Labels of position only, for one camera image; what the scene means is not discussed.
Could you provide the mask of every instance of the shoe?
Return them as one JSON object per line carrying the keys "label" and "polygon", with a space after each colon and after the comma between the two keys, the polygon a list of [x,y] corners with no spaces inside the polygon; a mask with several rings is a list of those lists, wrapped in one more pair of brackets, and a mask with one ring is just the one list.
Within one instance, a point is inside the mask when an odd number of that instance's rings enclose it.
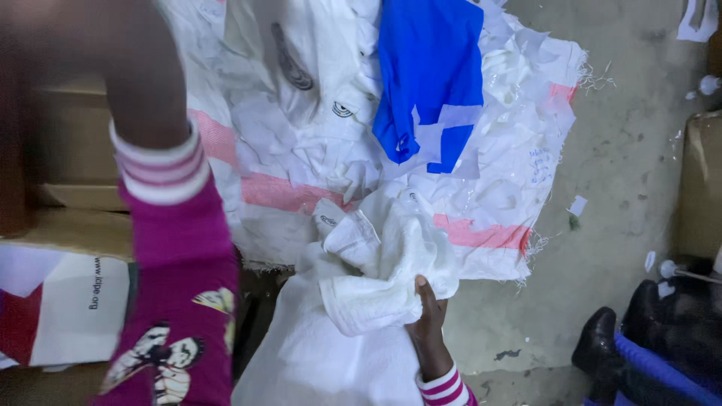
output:
{"label": "shoe", "polygon": [[619,358],[614,345],[614,323],[617,315],[608,307],[600,308],[584,324],[572,364],[592,376],[598,376],[603,365]]}
{"label": "shoe", "polygon": [[632,295],[620,332],[636,345],[651,348],[650,326],[658,323],[658,305],[657,284],[652,280],[643,280]]}

